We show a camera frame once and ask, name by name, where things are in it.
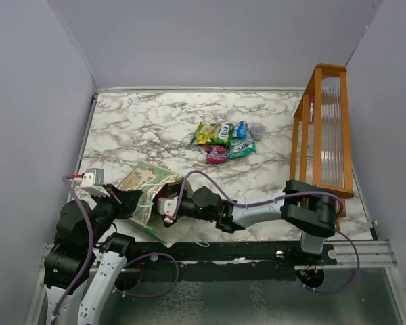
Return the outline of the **green paper gift bag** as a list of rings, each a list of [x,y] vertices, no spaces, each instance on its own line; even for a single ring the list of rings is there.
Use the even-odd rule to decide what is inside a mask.
[[[158,213],[156,206],[156,196],[163,190],[173,191],[167,196],[168,198],[178,196],[182,182],[181,175],[150,162],[140,161],[118,187],[123,191],[142,191],[142,196],[129,223],[134,229],[167,248],[184,238],[195,222],[189,217],[184,217],[174,226],[164,227],[163,218]]]

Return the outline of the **purple snack packet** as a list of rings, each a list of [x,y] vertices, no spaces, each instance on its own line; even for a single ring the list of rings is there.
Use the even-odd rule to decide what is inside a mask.
[[[227,162],[230,159],[230,148],[224,145],[203,144],[198,146],[208,165]]]

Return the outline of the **green yellow snack packet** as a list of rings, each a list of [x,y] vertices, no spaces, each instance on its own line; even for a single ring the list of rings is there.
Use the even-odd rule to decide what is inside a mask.
[[[228,146],[233,131],[234,126],[231,123],[200,123],[194,132],[191,144]]]

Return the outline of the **teal snack packet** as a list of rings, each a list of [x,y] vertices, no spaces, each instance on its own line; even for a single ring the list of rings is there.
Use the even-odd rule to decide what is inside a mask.
[[[230,159],[241,158],[256,153],[256,143],[248,133],[245,138],[233,138],[230,141]]]

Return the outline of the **blue snack packet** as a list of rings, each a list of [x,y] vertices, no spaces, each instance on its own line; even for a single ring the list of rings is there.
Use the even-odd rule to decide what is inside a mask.
[[[248,123],[240,121],[234,128],[233,139],[246,139],[248,137]]]

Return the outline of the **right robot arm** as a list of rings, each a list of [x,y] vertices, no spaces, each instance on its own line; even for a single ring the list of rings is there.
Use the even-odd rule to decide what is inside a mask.
[[[190,217],[234,233],[258,223],[284,220],[302,232],[297,256],[306,265],[321,258],[325,239],[334,236],[336,219],[343,212],[343,200],[337,195],[297,180],[287,181],[284,189],[266,199],[248,203],[221,198],[206,186],[193,194],[181,187],[175,197],[159,198],[156,206],[166,227]]]

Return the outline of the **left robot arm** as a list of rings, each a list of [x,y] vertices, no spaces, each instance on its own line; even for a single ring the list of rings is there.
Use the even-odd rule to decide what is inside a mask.
[[[135,239],[113,233],[101,244],[99,268],[89,277],[95,245],[116,219],[132,217],[143,195],[110,184],[104,190],[93,208],[73,192],[60,211],[57,238],[44,261],[48,324],[98,324],[121,269],[135,261]]]

